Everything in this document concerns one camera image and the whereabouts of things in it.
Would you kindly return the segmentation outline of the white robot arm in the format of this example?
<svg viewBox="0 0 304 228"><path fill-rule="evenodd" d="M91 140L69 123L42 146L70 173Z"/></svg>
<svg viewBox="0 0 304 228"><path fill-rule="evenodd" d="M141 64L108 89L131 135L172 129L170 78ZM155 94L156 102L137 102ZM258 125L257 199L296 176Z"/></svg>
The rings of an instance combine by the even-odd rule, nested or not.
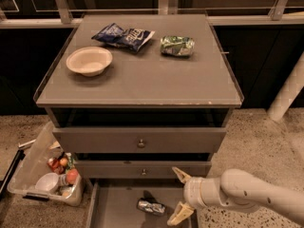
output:
<svg viewBox="0 0 304 228"><path fill-rule="evenodd" d="M195 211L216 206L243 213L255 212L260 206L304 225L304 194L272 185L248 172L228 169L219 178L191 177L173 167L183 186L183 198L177 204L167 224L175 226L188 219Z"/></svg>

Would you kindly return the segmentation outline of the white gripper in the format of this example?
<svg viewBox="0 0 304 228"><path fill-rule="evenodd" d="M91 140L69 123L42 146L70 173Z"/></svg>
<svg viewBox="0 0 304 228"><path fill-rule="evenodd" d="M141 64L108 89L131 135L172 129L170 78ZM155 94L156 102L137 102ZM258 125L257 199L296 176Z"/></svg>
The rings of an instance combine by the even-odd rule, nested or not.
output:
<svg viewBox="0 0 304 228"><path fill-rule="evenodd" d="M180 201L177 204L174 213L167 221L168 226L182 223L194 214L195 209L209 206L226 207L230 203L228 196L220 188L220 178L191 178L176 166L173 166L172 170L180 182L185 184L183 195L186 202Z"/></svg>

